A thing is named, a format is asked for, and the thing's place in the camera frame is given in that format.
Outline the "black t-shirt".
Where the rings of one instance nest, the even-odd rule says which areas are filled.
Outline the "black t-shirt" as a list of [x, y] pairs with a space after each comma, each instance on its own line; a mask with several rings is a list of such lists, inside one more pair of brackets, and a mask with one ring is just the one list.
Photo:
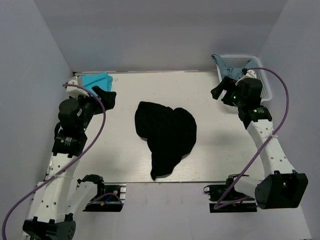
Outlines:
[[182, 107], [172, 109], [154, 102], [141, 101], [134, 115], [137, 135], [151, 151], [152, 180], [170, 175], [197, 141], [197, 124]]

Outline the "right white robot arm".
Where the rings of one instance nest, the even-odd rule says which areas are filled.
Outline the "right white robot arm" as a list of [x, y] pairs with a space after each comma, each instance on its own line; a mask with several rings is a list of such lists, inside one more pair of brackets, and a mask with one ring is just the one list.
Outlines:
[[230, 177], [226, 190], [214, 209], [253, 198], [265, 209], [293, 209], [300, 205], [308, 185], [305, 173], [299, 173], [289, 162], [274, 129], [272, 116], [261, 104], [262, 82], [245, 77], [234, 80], [224, 77], [211, 90], [213, 99], [223, 95], [225, 105], [237, 107], [238, 117], [257, 148], [247, 166]]

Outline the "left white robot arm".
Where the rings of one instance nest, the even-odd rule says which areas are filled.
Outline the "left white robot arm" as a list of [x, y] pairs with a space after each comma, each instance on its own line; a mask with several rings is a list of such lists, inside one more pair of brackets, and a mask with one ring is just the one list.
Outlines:
[[22, 230], [32, 240], [71, 240], [76, 231], [75, 214], [105, 196], [103, 177], [87, 174], [78, 179], [75, 193], [69, 197], [74, 172], [80, 158], [93, 145], [86, 146], [86, 129], [95, 115], [114, 108], [116, 92], [93, 86], [83, 87], [59, 104], [59, 122], [54, 130], [49, 177], [37, 189], [44, 189], [39, 207]]

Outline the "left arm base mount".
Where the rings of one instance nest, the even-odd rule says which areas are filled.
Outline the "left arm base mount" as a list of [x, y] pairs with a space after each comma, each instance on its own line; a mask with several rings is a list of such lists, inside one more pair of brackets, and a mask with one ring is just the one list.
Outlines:
[[125, 198], [125, 183], [105, 183], [104, 191], [94, 197], [83, 211], [93, 213], [119, 213], [123, 209]]

